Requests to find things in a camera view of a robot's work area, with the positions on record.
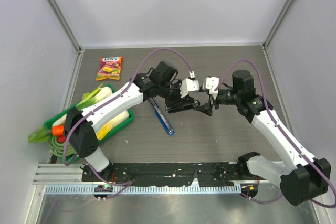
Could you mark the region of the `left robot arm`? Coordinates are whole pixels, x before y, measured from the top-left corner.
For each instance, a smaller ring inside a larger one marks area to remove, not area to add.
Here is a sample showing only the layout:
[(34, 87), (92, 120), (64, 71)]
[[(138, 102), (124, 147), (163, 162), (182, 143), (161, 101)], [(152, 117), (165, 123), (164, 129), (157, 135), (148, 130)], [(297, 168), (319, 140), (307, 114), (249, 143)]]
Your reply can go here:
[(117, 92), (82, 110), (67, 113), (64, 135), (77, 155), (87, 161), (98, 180), (105, 182), (112, 174), (111, 162), (99, 146), (96, 133), (120, 113), (139, 105), (149, 98), (162, 97), (171, 112), (190, 110), (194, 99), (191, 92), (199, 91), (195, 73), (184, 80), (176, 80), (178, 70), (167, 61), (147, 73), (138, 73)]

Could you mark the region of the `blue stapler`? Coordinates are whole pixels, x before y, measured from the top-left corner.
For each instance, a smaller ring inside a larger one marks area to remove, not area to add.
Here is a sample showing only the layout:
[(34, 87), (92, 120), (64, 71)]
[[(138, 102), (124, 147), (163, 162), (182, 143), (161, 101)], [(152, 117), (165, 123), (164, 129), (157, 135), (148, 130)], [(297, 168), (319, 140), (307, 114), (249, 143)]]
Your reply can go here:
[(165, 115), (161, 111), (161, 109), (158, 106), (158, 104), (156, 103), (156, 101), (153, 98), (149, 98), (148, 101), (152, 105), (152, 107), (154, 109), (154, 112), (155, 112), (155, 115), (158, 118), (158, 120), (160, 121), (160, 123), (163, 126), (163, 128), (164, 128), (165, 132), (167, 133), (167, 135), (169, 135), (169, 136), (174, 135), (175, 134), (175, 130), (174, 130), (173, 126), (167, 120), (167, 118), (165, 117)]

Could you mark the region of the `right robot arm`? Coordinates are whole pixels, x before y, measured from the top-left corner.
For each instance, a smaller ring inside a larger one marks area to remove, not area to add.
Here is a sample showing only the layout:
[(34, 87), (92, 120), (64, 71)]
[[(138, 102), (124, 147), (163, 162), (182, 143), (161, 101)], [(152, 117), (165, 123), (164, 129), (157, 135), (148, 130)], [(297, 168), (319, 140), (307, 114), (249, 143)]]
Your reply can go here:
[(247, 70), (236, 70), (232, 74), (232, 86), (219, 89), (217, 77), (207, 77), (203, 84), (192, 79), (190, 90), (206, 92), (209, 102), (197, 110), (211, 115), (212, 108), (234, 105), (268, 140), (280, 156), (282, 163), (269, 161), (259, 153), (250, 152), (238, 159), (237, 173), (242, 179), (261, 177), (277, 186), (285, 199), (297, 206), (305, 201), (325, 194), (331, 165), (325, 159), (317, 159), (306, 150), (288, 131), (271, 104), (256, 94), (253, 76)]

